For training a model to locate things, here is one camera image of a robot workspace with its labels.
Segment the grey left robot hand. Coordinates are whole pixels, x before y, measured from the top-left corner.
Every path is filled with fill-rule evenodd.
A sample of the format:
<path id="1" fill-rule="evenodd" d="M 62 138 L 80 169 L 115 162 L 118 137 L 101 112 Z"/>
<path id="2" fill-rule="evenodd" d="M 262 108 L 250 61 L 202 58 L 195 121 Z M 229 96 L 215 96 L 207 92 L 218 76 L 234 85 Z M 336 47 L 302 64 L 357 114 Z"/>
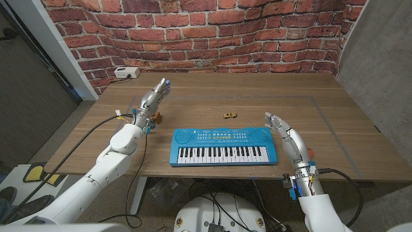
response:
<path id="1" fill-rule="evenodd" d="M 149 90 L 142 97 L 137 110 L 137 117 L 146 119 L 154 115 L 163 98 L 170 93 L 170 85 L 170 80 L 163 78 L 152 90 Z"/>

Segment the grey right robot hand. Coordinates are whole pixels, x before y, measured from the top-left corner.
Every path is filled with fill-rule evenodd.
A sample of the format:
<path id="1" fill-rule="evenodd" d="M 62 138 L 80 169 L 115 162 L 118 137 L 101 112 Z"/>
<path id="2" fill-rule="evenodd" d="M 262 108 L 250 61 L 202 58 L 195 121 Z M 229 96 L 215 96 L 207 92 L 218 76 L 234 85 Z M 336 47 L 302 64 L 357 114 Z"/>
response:
<path id="1" fill-rule="evenodd" d="M 309 166 L 311 158 L 302 136 L 277 115 L 266 112 L 265 119 L 268 121 L 265 126 L 281 138 L 283 151 L 288 155 L 294 169 Z"/>

